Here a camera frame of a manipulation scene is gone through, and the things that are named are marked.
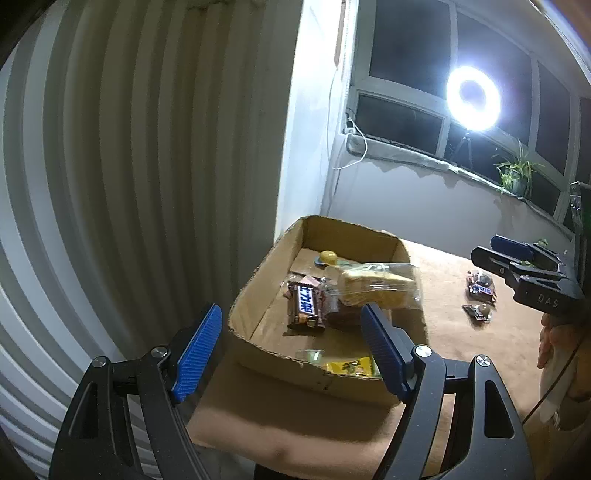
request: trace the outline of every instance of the ring light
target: ring light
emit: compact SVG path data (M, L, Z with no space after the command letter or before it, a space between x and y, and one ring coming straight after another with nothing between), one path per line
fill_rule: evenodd
M462 99L460 89L465 82L475 82L482 88L486 96L483 109L477 109ZM473 67L459 67L450 74L447 81L447 104L456 120L473 131L492 127L501 113L499 90L490 78Z

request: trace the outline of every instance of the bread in plastic bag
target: bread in plastic bag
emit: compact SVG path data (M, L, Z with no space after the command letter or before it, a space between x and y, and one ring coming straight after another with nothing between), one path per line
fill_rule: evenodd
M408 263L363 263L328 267L331 295L346 306L375 302L382 309L420 309L418 268Z

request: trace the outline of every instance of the screw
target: screw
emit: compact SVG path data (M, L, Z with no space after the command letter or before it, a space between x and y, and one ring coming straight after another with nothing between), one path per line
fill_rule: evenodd
M157 346L152 348L152 356L154 358L162 358L166 356L168 349L165 346Z
M92 361L92 366L95 368L104 367L107 363L107 359L104 356L98 356Z
M417 345L414 349L414 352L418 356L427 357L433 353L433 350L431 350L427 345Z
M476 362L478 363L478 365L480 365L481 367L488 367L492 362L491 359L488 358L486 355L478 355L476 357Z

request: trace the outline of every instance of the dark window pane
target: dark window pane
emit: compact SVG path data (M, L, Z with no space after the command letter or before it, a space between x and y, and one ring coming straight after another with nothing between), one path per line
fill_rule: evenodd
M550 216L553 216L560 190L539 173L532 175L531 183L531 201Z
M496 169L495 164L504 162L506 161L505 158L513 158L513 156L506 150L497 147L497 145L490 140L473 132L470 134L473 159L473 166L470 168L470 157L468 155L468 145L466 142L464 142L461 148L457 151L457 154L452 158L453 152L458 148L465 133L466 130L459 125L452 124L450 126L444 155L445 159L453 161L467 170L472 170L475 173L478 173L478 175L482 175L483 177L500 184L501 179L499 178L499 171Z
M570 95L569 91L540 65L540 124L535 150L564 173L569 149Z
M497 126L519 138L530 140L531 59L502 35L458 13L457 64L486 73L501 94L501 115Z
M566 217L564 217L563 225L566 228L568 228L571 232L574 232L574 223L573 223L573 217L572 217L572 212L570 211L570 208L566 211Z
M435 154L441 119L379 98L359 95L357 126L365 135L386 138Z
M450 50L447 4L378 0L370 76L445 98Z
M591 98L581 98L581 143L577 181L589 183L591 176Z

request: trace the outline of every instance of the tripod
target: tripod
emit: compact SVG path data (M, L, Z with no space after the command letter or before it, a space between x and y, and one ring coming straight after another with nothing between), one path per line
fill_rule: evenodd
M472 157L472 139L470 138L470 132L466 131L460 142L458 143L456 149L453 151L452 156L450 157L449 161L452 162L455 160L456 156L458 155L459 151L462 149L462 146L466 143L468 145L468 162L470 164L470 170L474 170L474 159Z

